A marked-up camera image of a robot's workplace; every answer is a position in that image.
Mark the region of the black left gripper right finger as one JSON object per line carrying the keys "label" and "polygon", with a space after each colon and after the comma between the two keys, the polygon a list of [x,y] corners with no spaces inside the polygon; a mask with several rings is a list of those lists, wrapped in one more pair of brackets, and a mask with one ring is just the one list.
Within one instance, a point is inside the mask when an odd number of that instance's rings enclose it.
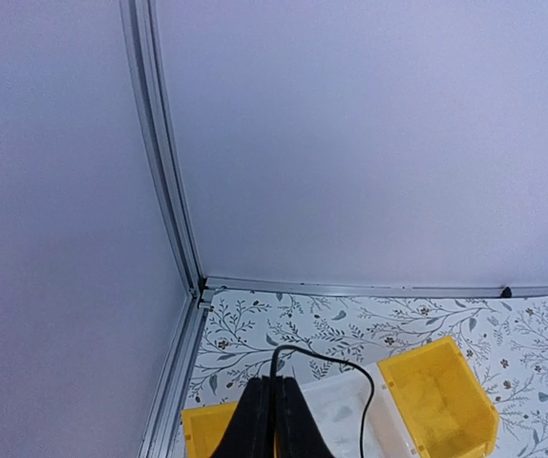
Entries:
{"label": "black left gripper right finger", "polygon": [[274,457],[333,456],[294,378],[275,378],[269,423]]}

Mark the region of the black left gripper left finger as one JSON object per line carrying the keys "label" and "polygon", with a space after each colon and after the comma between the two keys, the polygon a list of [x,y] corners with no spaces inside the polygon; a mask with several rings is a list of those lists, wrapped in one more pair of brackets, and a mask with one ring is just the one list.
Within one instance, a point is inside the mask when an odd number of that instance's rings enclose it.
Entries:
{"label": "black left gripper left finger", "polygon": [[251,379],[212,453],[214,458],[270,456],[270,380]]}

